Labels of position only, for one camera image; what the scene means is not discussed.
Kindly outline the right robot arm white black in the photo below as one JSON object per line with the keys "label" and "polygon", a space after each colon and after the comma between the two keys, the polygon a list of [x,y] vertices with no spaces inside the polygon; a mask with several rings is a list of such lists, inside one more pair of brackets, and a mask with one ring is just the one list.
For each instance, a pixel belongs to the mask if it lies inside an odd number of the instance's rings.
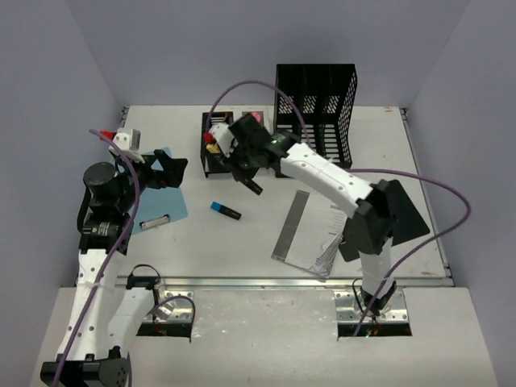
{"label": "right robot arm white black", "polygon": [[210,134],[235,180],[256,194],[261,192],[252,180],[256,171],[274,169],[314,189],[343,211],[347,217],[343,241],[358,255],[363,270],[360,308],[370,317],[388,308],[396,283],[389,272],[395,218],[383,191],[387,181],[376,185],[364,181],[320,156],[291,132],[270,134],[251,114],[231,125],[212,127]]}

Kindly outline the pink cap black highlighter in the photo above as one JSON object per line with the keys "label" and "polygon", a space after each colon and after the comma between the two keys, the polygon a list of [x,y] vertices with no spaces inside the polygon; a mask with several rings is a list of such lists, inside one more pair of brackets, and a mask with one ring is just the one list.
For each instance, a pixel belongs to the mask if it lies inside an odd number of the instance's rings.
{"label": "pink cap black highlighter", "polygon": [[245,178],[241,181],[241,183],[256,195],[261,195],[263,192],[263,189],[252,179]]}

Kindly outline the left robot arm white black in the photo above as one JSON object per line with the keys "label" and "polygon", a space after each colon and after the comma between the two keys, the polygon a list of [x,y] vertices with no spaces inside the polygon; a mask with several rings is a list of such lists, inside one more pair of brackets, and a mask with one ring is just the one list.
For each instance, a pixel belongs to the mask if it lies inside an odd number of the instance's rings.
{"label": "left robot arm white black", "polygon": [[124,166],[121,157],[99,162],[83,175],[85,195],[77,216],[79,270],[73,306],[56,358],[43,362],[47,386],[125,386],[129,347],[143,319],[166,311],[160,279],[130,277],[123,294],[115,287],[132,234],[139,195],[145,189],[178,188],[185,158],[156,149]]}

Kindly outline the blue cap black highlighter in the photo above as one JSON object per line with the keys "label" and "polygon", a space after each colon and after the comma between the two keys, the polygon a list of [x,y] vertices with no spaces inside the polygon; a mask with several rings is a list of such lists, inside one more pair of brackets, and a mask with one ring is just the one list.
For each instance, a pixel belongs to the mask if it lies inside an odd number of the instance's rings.
{"label": "blue cap black highlighter", "polygon": [[228,218],[232,218],[234,220],[240,220],[242,214],[236,210],[233,210],[227,206],[224,206],[218,202],[212,202],[210,205],[210,208],[220,214],[223,214],[224,216],[227,216]]}

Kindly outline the yellow highlighter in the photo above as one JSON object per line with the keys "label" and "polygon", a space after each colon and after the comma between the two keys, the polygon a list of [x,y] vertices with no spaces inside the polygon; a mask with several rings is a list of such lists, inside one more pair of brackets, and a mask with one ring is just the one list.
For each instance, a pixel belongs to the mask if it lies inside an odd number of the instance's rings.
{"label": "yellow highlighter", "polygon": [[217,144],[207,144],[206,150],[211,154],[220,154],[221,153]]}

